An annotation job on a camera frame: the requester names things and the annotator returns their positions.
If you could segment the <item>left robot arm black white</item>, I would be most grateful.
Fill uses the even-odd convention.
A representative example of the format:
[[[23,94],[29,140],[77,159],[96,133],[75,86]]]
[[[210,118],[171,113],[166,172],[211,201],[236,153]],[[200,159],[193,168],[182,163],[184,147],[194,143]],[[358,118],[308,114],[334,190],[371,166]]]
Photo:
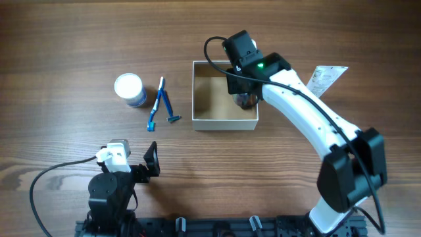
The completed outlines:
[[[97,153],[102,173],[88,184],[90,211],[78,236],[146,236],[136,219],[134,209],[128,209],[132,198],[139,204],[134,186],[158,177],[161,169],[157,143],[152,142],[143,159],[145,164],[129,165],[131,154],[128,140],[111,140]]]

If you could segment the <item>white squeeze tube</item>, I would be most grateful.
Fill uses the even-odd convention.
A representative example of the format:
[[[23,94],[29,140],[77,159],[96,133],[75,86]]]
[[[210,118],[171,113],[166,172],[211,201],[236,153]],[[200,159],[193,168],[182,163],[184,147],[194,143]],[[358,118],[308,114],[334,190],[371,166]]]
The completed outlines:
[[[316,97],[321,97],[347,69],[347,66],[317,66],[307,84],[307,88]]]

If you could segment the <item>white lidded blue jar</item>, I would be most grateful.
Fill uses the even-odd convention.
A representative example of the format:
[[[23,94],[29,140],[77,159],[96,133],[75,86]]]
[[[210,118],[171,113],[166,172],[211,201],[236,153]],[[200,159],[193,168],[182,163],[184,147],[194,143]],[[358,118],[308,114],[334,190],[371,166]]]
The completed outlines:
[[[131,107],[140,107],[147,100],[143,82],[134,73],[121,74],[114,83],[114,90]]]

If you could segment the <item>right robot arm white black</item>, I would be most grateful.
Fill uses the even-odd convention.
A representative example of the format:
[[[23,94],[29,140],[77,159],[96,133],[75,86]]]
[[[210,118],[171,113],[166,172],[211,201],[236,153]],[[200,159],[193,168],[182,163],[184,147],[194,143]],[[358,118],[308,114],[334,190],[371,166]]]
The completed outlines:
[[[331,235],[372,197],[380,234],[385,223],[376,191],[387,182],[384,138],[374,128],[362,131],[317,98],[278,53],[264,56],[243,30],[222,40],[231,63],[224,74],[232,95],[256,95],[284,114],[322,160],[317,179],[320,201],[309,214],[307,232]]]

